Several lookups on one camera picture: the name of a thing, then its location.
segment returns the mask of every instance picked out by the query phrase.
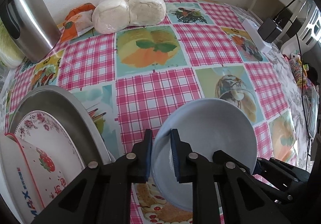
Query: metal rivet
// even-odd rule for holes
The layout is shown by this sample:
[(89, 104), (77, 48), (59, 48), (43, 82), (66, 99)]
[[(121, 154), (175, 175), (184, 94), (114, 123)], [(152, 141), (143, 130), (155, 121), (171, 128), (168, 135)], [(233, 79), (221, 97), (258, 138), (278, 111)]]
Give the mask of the metal rivet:
[(88, 167), (90, 169), (96, 169), (98, 167), (98, 162), (96, 161), (91, 161), (90, 163), (88, 163)]
[(136, 154), (134, 154), (133, 152), (130, 152), (126, 155), (126, 158), (129, 160), (135, 159), (136, 158)]
[(235, 163), (233, 163), (231, 161), (228, 161), (225, 165), (229, 169), (234, 169), (235, 168)]
[(188, 155), (188, 157), (189, 157), (190, 159), (197, 159), (197, 158), (198, 158), (198, 154), (197, 154), (196, 152), (191, 152), (191, 153)]

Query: electric kettle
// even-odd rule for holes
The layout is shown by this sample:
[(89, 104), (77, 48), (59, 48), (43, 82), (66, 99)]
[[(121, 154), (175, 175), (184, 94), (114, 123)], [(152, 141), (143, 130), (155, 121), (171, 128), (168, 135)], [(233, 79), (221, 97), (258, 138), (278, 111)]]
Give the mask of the electric kettle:
[(43, 0), (6, 0), (0, 18), (15, 44), (33, 63), (42, 60), (61, 35)]

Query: white power strip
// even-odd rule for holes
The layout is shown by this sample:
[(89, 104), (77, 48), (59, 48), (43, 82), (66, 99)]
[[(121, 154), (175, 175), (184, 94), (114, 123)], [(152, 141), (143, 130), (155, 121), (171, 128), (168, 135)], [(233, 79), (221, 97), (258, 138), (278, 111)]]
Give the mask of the white power strip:
[(265, 42), (259, 33), (257, 32), (258, 26), (251, 20), (245, 19), (242, 23), (242, 26), (246, 30), (246, 32), (249, 34), (251, 37), (252, 41), (254, 42), (255, 46), (257, 49), (262, 52), (262, 53), (268, 53), (271, 49), (272, 46), (270, 43)]

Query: tablecloth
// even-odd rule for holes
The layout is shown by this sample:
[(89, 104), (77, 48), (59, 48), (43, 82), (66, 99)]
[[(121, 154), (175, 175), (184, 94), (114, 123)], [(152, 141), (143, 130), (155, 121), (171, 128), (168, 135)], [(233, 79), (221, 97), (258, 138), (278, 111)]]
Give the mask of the tablecloth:
[[(167, 14), (157, 26), (129, 27), (110, 35), (91, 30), (58, 42), (38, 64), (25, 60), (6, 89), (5, 130), (29, 91), (57, 85), (71, 91), (89, 112), (99, 108), (93, 119), (106, 147), (119, 157), (142, 140), (144, 129), (152, 129), (155, 137), (183, 104), (221, 97), (250, 119), (258, 157), (279, 156), (304, 167), (307, 138), (301, 93), (277, 47), (259, 53), (244, 31), (242, 21), (255, 19), (219, 2), (165, 2)], [(237, 102), (218, 88), (233, 80), (245, 87), (241, 94), (247, 99)], [(191, 213), (177, 213), (154, 190), (152, 180), (146, 187), (133, 189), (131, 223), (191, 223)], [(153, 205), (143, 198), (144, 191)], [(175, 219), (171, 212), (180, 217)]]

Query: stainless steel bowl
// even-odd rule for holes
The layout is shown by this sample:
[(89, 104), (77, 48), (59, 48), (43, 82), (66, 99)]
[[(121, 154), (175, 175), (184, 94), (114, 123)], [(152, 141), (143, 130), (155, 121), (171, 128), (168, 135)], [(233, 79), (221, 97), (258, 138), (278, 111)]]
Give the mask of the stainless steel bowl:
[(109, 153), (94, 122), (79, 100), (58, 86), (41, 86), (29, 92), (15, 110), (9, 126), (14, 133), (20, 120), (29, 112), (41, 110), (55, 117), (66, 129), (85, 165), (96, 161), (111, 162)]

